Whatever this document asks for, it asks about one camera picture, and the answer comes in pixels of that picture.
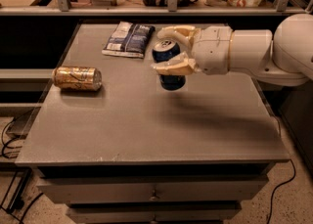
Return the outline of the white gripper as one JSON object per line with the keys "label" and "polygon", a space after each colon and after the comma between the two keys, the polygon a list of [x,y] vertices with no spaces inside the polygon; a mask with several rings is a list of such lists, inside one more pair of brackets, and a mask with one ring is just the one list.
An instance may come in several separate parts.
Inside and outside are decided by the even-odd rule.
{"label": "white gripper", "polygon": [[152,64],[152,69],[160,75],[191,75],[199,70],[207,75],[226,74],[233,30],[229,26],[210,26],[199,30],[193,25],[172,25],[163,27],[158,39],[172,38],[188,48],[169,61]]}

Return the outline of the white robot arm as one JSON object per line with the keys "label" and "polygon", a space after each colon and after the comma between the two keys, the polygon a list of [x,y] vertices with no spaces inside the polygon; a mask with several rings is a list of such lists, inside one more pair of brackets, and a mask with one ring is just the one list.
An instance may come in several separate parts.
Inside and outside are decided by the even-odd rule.
{"label": "white robot arm", "polygon": [[158,74],[239,72],[281,86],[298,86],[313,79],[313,16],[309,14],[292,15],[275,31],[175,25],[162,28],[157,37],[172,38],[187,47],[174,58],[153,64]]}

